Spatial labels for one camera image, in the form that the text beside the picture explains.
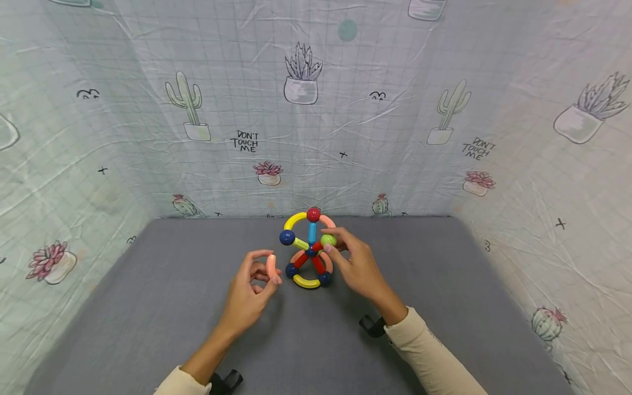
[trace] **black object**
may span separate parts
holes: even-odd
[[[242,381],[243,377],[235,369],[232,369],[225,379],[222,379],[219,374],[213,373],[213,377],[210,379],[212,386],[209,395],[231,395]]]
[[[382,337],[386,333],[384,331],[384,326],[386,325],[386,322],[384,322],[384,319],[382,317],[380,317],[377,322],[374,322],[371,319],[371,316],[369,316],[369,314],[366,314],[360,319],[359,324],[361,327],[364,328],[368,335],[373,337],[374,339]]]

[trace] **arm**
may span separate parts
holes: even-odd
[[[371,248],[344,228],[323,229],[333,234],[337,248],[325,251],[351,289],[366,297],[386,322],[386,333],[399,355],[415,371],[428,395],[487,395],[452,353],[430,332],[417,312],[399,299],[375,263]],[[349,250],[346,260],[339,250]]]
[[[256,258],[272,255],[270,250],[246,254],[241,267],[231,281],[228,298],[219,324],[200,348],[182,366],[176,367],[154,395],[208,395],[213,373],[230,346],[261,316],[267,302],[281,284],[278,274],[270,279],[265,265]],[[253,280],[267,283],[265,288],[250,284]]]

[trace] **gray surface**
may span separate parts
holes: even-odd
[[[572,394],[483,253],[453,218],[335,218],[374,250],[387,280],[493,394]],[[284,219],[154,221],[119,259],[35,373],[27,394],[150,394],[198,347],[248,250],[279,244]],[[307,237],[306,227],[297,234]],[[330,288],[286,280],[219,373],[237,394],[419,394],[386,337],[358,319],[373,310],[334,271]]]

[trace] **left hand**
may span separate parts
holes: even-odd
[[[231,281],[228,299],[218,327],[234,336],[240,336],[261,317],[265,306],[280,285],[275,281],[280,278],[271,281],[265,264],[256,259],[273,253],[272,250],[257,250],[246,254],[239,271]],[[251,284],[253,280],[265,281],[267,284],[265,288],[261,288],[257,284]]]

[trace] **fabric wall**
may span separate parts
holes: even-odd
[[[462,218],[569,385],[631,392],[628,0],[5,3],[3,393],[152,218],[312,205]]]

